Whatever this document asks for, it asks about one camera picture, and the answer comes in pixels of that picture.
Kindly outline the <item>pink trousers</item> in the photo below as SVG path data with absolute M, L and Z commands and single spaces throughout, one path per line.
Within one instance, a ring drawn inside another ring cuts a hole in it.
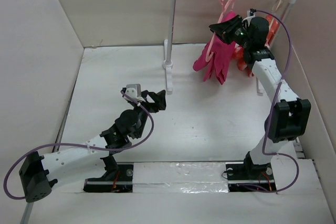
M 206 44 L 201 55 L 194 62 L 193 70 L 198 72 L 207 68 L 203 82 L 209 80 L 214 75 L 220 84 L 224 84 L 234 51 L 234 42 L 228 45 L 213 33 L 211 40 Z

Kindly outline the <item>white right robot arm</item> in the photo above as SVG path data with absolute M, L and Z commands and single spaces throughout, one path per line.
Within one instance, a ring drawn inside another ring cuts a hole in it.
M 265 135 L 257 146 L 249 151 L 242 171 L 254 179 L 267 168 L 274 155 L 289 141 L 304 134 L 311 110 L 311 103 L 301 99 L 280 73 L 275 57 L 266 47 L 269 32 L 267 19 L 253 17 L 249 22 L 237 15 L 234 18 L 209 26 L 224 43 L 235 42 L 243 48 L 247 67 L 259 79 L 271 102 L 265 120 Z

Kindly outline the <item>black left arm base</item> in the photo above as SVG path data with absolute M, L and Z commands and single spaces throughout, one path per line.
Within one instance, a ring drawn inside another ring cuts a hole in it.
M 133 163 L 117 163 L 112 155 L 101 158 L 105 173 L 99 178 L 85 180 L 86 193 L 131 193 L 133 192 Z

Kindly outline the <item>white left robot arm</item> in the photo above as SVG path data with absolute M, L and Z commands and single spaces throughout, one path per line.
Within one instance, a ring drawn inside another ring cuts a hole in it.
M 123 111 L 113 125 L 83 144 L 69 145 L 66 150 L 40 155 L 30 151 L 24 158 L 19 176 L 26 202 L 36 202 L 48 196 L 52 189 L 85 179 L 114 181 L 121 173 L 114 154 L 134 147 L 131 140 L 142 137 L 152 114 L 166 109 L 166 91 L 138 92 L 136 85 L 121 90 L 131 109 Z

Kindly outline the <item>pink plastic hanger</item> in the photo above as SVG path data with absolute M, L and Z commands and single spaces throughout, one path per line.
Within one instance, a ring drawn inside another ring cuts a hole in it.
M 233 10 L 235 0 L 227 0 L 227 1 L 219 0 L 219 3 L 222 7 L 222 12 L 221 12 L 217 22 L 221 23 L 221 22 L 223 22 L 223 19 L 225 17 L 225 14 L 226 14 L 227 10 L 229 8 L 230 8 L 230 10 Z M 213 56 L 213 53 L 212 53 L 211 49 L 212 49 L 214 40 L 215 40 L 215 33 L 212 34 L 211 40 L 210 40 L 209 45 L 208 45 L 208 49 L 207 49 L 206 57 L 205 57 L 206 62 L 209 62 L 211 60 L 212 56 Z

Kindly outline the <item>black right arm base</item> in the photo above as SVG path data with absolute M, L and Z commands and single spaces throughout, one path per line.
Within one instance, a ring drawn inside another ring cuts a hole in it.
M 277 190 L 270 163 L 248 170 L 243 161 L 226 162 L 222 177 L 227 180 L 230 193 Z

